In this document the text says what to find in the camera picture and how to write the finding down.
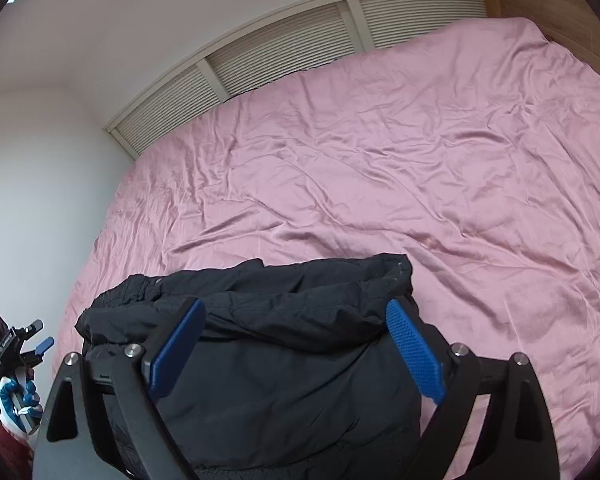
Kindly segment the white and blue gloved hand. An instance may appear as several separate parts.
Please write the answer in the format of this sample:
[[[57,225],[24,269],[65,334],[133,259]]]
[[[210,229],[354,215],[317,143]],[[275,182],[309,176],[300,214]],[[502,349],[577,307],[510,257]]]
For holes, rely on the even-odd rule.
[[[19,443],[32,446],[35,444],[36,429],[28,429],[26,422],[32,422],[33,425],[40,422],[43,408],[33,381],[34,371],[27,368],[24,379],[24,384],[9,377],[0,380],[0,421],[11,437]]]

